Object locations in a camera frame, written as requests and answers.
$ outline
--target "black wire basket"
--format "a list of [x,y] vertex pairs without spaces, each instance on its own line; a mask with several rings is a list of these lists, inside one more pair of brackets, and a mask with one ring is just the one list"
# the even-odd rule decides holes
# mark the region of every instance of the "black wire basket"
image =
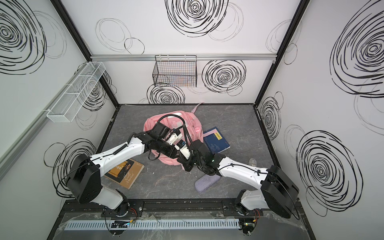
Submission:
[[177,87],[197,86],[196,55],[157,55],[152,78],[155,86],[168,83]]

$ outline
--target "pink backpack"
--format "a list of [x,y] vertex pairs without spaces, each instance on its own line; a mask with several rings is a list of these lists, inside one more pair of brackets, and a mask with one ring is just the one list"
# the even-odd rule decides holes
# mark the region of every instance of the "pink backpack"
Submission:
[[[175,114],[175,115],[179,115],[180,117],[182,117],[184,119],[185,125],[186,125],[186,127],[188,129],[189,135],[192,138],[192,141],[200,140],[200,141],[203,142],[203,129],[201,127],[200,121],[197,119],[197,117],[194,114],[195,111],[196,111],[197,106],[190,113],[187,113],[187,112],[184,112],[184,111],[174,111],[174,112],[163,113],[163,114],[159,114],[159,115],[150,117],[144,123],[144,131],[151,130],[155,126],[156,122],[162,116],[164,116],[166,114]],[[183,124],[181,119],[179,119],[177,117],[167,117],[167,118],[164,118],[163,120],[161,120],[161,123],[166,125],[167,127],[171,128],[171,129],[178,128],[178,127],[180,127]],[[183,135],[183,137],[181,139],[185,141],[185,139],[184,139],[184,131],[183,131],[182,128],[180,129],[180,132]],[[152,153],[155,156],[157,156],[159,154],[155,150],[152,150]],[[177,161],[176,158],[172,159],[170,157],[165,156],[164,154],[160,154],[159,160],[162,163],[165,163],[165,164],[168,164],[168,165],[180,165],[181,164],[181,163],[179,163]]]

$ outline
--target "black frame post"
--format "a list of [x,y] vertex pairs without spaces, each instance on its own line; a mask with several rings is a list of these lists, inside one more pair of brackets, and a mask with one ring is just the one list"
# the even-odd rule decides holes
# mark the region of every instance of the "black frame post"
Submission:
[[[84,40],[81,38],[79,32],[77,31],[71,17],[69,16],[67,10],[65,9],[63,3],[61,0],[51,0],[51,3],[53,7],[56,9],[57,13],[59,14],[61,20],[67,27],[68,31],[70,32],[72,38],[74,39],[75,43],[79,47],[81,53],[84,55],[86,61],[92,61],[91,59],[91,52],[88,50],[87,45],[85,44]],[[104,76],[102,75],[100,80],[100,84],[104,88],[105,92],[107,93],[109,99],[115,106],[115,108],[119,107],[119,103],[113,94],[112,90],[110,89],[108,83],[106,82]]]
[[282,60],[284,53],[291,41],[291,38],[293,34],[296,31],[297,26],[299,25],[301,21],[301,17],[303,16],[308,4],[310,3],[311,0],[301,0],[299,3],[299,6],[296,9],[295,15],[292,18],[292,21],[288,27],[287,32],[285,33],[285,36],[283,38],[283,41],[281,42],[281,45],[279,47],[279,50],[277,51],[277,57],[275,62],[272,64],[271,68],[268,71],[268,74],[264,80],[264,83],[260,89],[260,92],[256,98],[255,105],[256,108],[259,106],[260,102],[262,101],[262,98],[266,92],[266,89],[268,88],[269,83],[271,82],[277,67],[280,64],[280,61]]

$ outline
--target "white wire basket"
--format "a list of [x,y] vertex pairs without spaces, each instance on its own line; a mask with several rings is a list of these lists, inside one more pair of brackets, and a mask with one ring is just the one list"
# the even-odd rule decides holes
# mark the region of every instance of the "white wire basket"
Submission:
[[53,122],[72,122],[104,71],[102,62],[88,62],[49,110],[47,117]]

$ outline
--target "brown book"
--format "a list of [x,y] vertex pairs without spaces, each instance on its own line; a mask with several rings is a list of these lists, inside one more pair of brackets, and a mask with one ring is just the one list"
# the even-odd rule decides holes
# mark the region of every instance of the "brown book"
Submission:
[[133,159],[128,159],[112,168],[104,176],[129,189],[143,168],[144,165],[141,163],[136,162]]

